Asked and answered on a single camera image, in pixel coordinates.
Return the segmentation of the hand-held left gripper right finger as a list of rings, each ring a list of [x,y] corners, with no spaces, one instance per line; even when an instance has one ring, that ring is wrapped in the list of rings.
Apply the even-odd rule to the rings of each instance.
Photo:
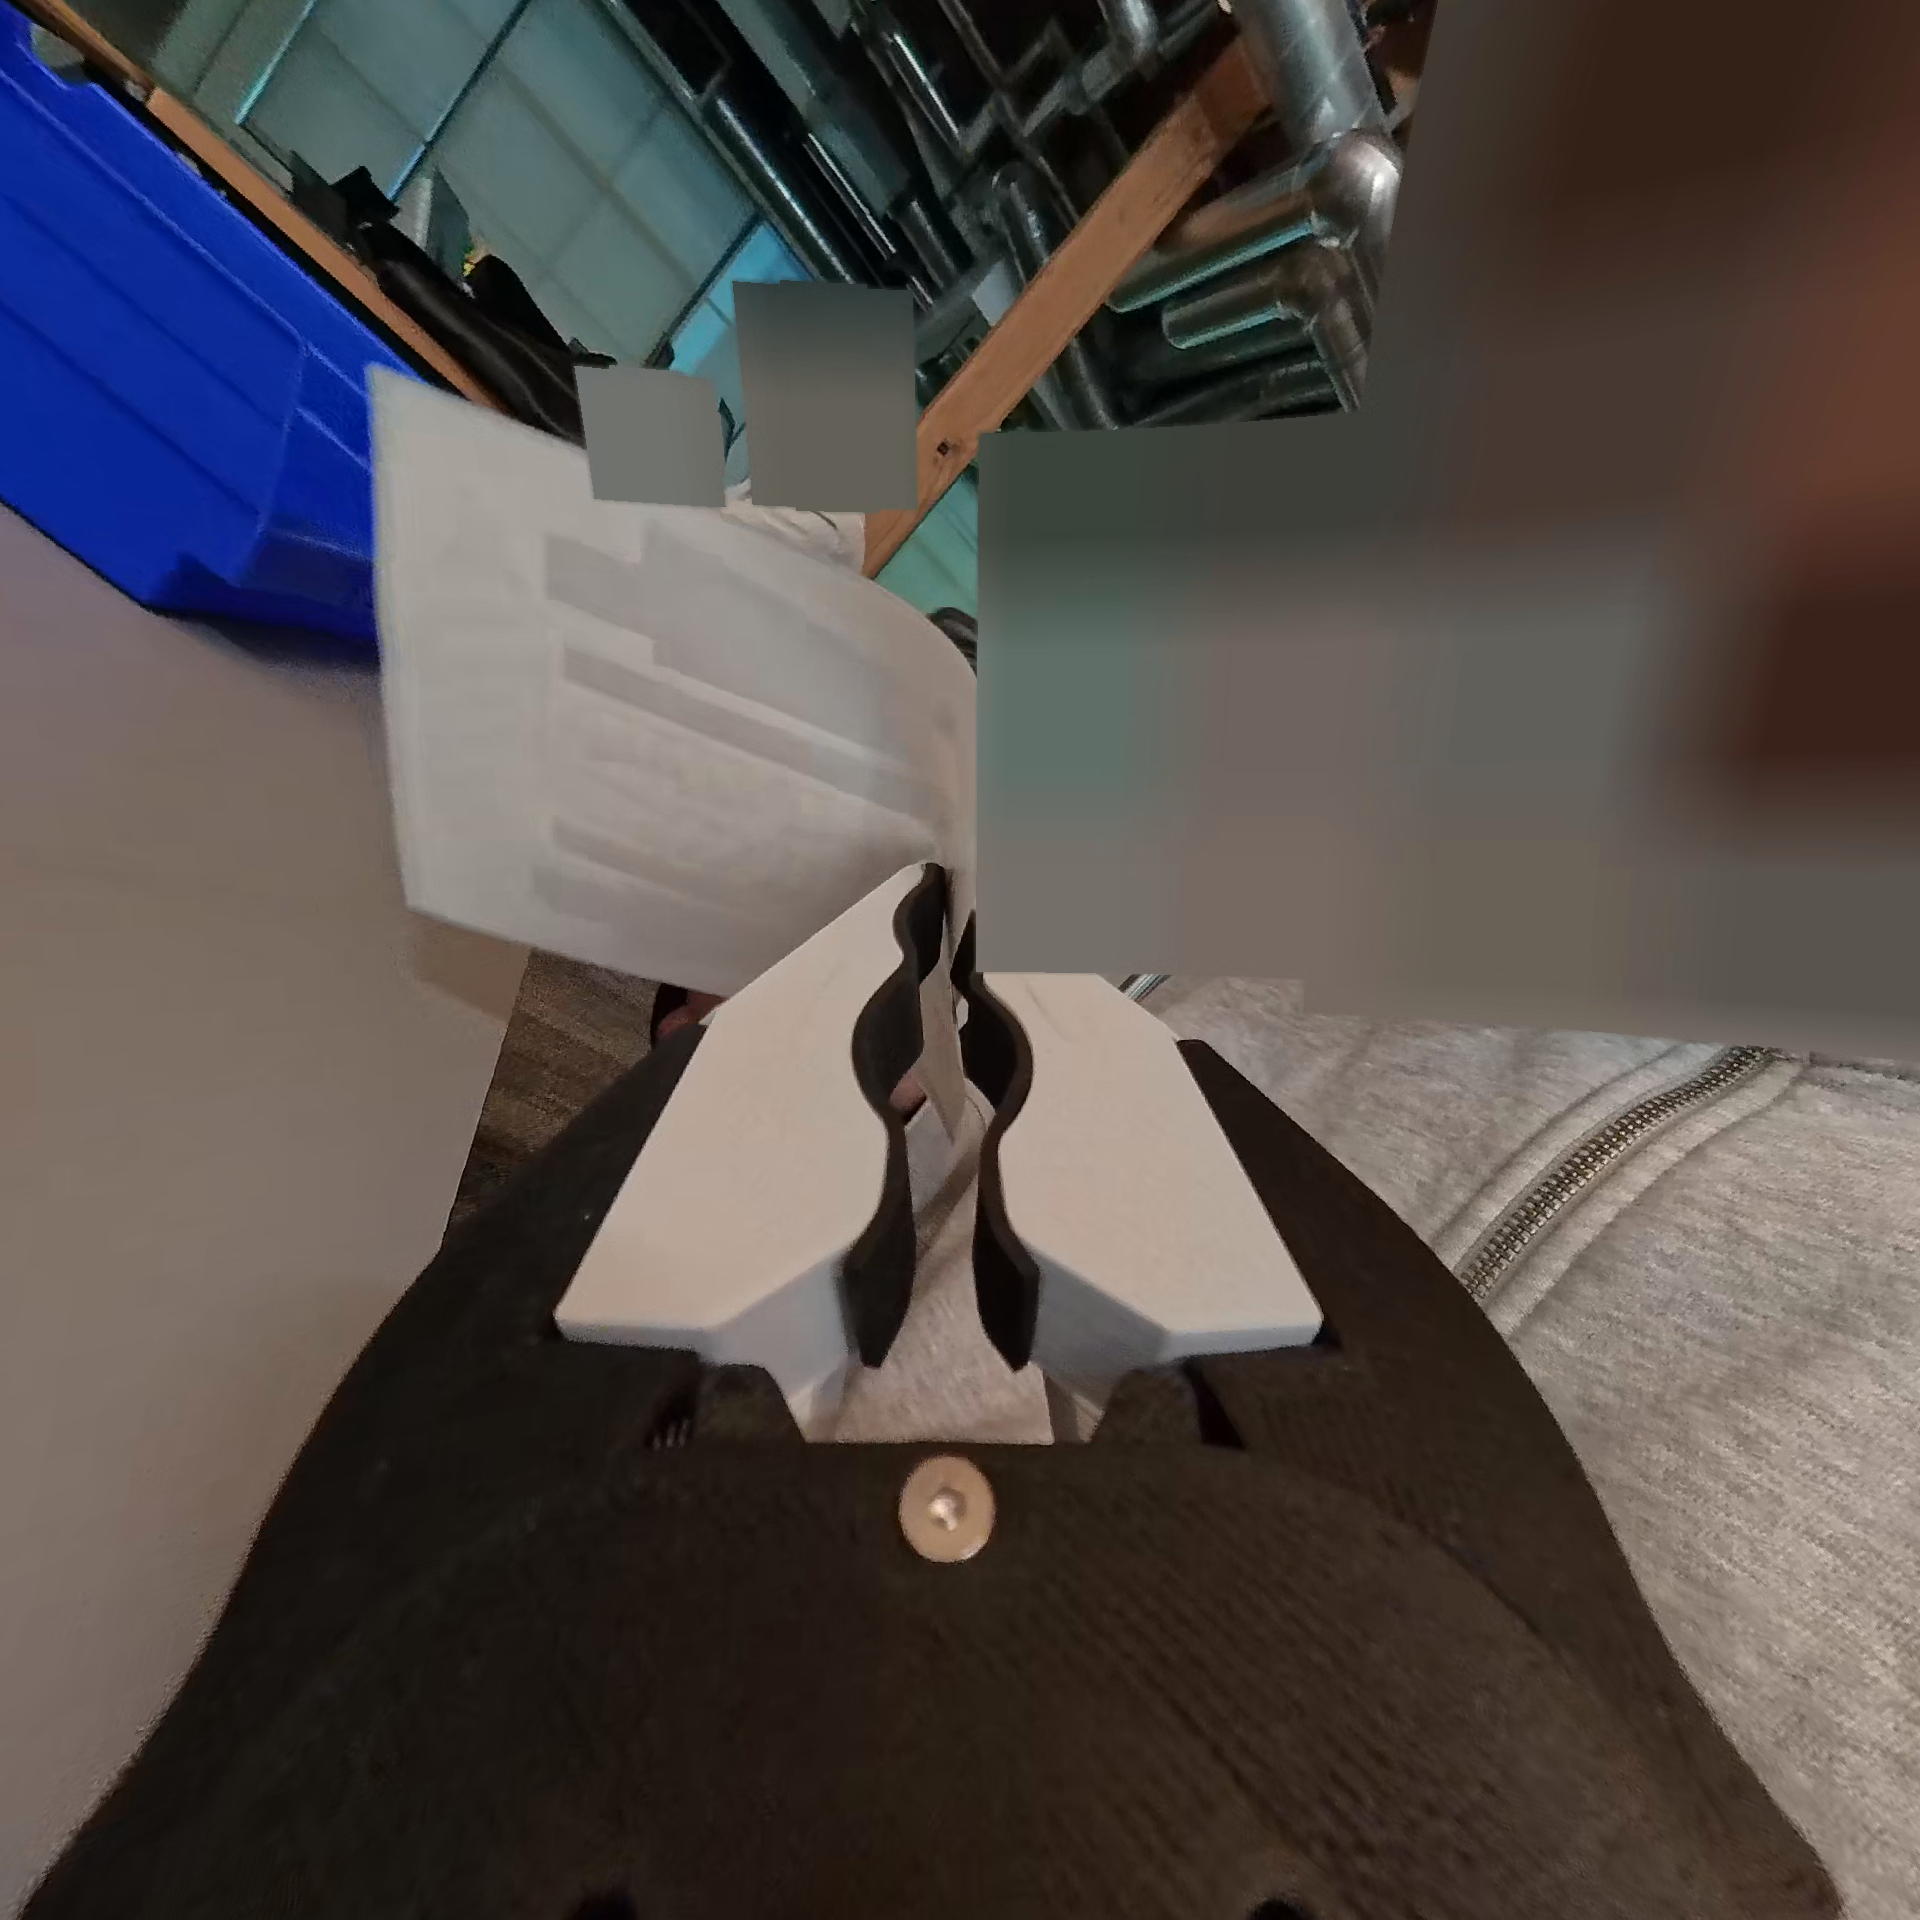
[[[1174,1035],[1092,973],[954,987],[975,1159],[980,1326],[1046,1386],[1053,1437],[1092,1437],[1117,1383],[1210,1355],[1302,1348],[1325,1317]]]

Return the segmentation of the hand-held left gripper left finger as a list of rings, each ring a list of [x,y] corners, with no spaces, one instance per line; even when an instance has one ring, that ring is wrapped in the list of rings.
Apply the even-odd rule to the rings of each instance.
[[[825,1437],[915,1293],[905,1076],[954,1127],[946,870],[909,864],[725,999],[685,1048],[560,1333],[761,1368]]]

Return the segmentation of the white paper sheet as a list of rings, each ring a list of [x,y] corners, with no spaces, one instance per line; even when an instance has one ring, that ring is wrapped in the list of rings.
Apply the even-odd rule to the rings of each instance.
[[[791,510],[599,498],[580,446],[369,374],[415,912],[740,991],[901,868],[973,906],[975,672]]]

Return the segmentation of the grey zip hoodie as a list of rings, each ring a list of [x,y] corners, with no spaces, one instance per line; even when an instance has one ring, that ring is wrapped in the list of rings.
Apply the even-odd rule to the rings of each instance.
[[[1442,1261],[1840,1913],[1917,1916],[1917,1067],[1371,1023],[1284,978],[1149,1012]]]

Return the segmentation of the black office chair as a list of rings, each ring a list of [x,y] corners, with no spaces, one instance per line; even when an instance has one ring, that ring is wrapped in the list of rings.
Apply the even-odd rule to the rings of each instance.
[[[580,365],[611,365],[608,354],[565,338],[539,311],[514,264],[494,252],[464,264],[450,252],[419,243],[401,224],[401,204],[388,198],[367,166],[322,180],[303,157],[287,157],[292,203],[333,240],[346,243],[400,311],[415,316],[506,410],[585,445],[577,390]]]

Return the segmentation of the blue plastic bin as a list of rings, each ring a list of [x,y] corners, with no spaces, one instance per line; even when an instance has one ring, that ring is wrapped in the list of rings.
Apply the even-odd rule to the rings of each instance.
[[[376,655],[367,372],[419,372],[4,6],[4,504],[147,611]]]

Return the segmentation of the thin wooden beam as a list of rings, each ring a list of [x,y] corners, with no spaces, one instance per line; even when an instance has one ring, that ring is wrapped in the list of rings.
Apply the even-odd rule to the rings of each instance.
[[[274,185],[249,157],[241,157],[205,117],[173,98],[127,53],[102,34],[73,2],[17,2],[17,12],[73,44],[83,70],[119,93],[139,125],[164,137],[185,162],[210,180],[244,218],[260,229],[279,252],[297,262],[302,275],[322,283],[372,325],[405,363],[433,377],[440,389],[464,396],[496,415],[506,405],[450,354],[413,312],[384,296],[376,275],[328,229],[307,218],[287,192]]]

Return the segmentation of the silver elbow duct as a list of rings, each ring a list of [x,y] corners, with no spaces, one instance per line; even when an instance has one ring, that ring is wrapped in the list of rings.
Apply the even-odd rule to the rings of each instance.
[[[1117,283],[1130,312],[1300,239],[1352,247],[1374,288],[1401,185],[1357,2],[1235,2],[1286,157],[1276,170],[1180,215]]]

